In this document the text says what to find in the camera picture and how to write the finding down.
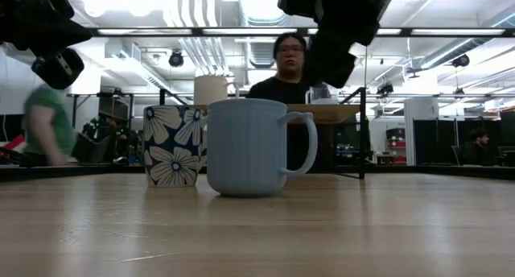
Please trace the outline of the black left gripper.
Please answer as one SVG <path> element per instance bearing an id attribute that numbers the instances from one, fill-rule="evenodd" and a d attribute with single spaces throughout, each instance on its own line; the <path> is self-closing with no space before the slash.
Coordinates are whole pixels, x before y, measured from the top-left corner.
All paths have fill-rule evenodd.
<path id="1" fill-rule="evenodd" d="M 31 70 L 53 89 L 64 90 L 84 71 L 80 55 L 68 46 L 93 37 L 70 20 L 74 15 L 68 0 L 1 0 L 1 41 L 27 42 L 35 55 L 51 54 L 38 57 Z"/>

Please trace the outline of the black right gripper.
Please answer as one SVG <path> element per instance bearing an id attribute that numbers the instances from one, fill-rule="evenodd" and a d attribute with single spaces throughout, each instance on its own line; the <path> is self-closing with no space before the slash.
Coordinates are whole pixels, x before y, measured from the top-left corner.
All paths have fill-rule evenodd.
<path id="1" fill-rule="evenodd" d="M 376 36 L 391 0 L 278 0 L 285 14 L 313 19 L 318 30 L 309 36 L 304 81 L 343 88 L 355 68 L 349 52 L 354 43 L 367 46 Z"/>

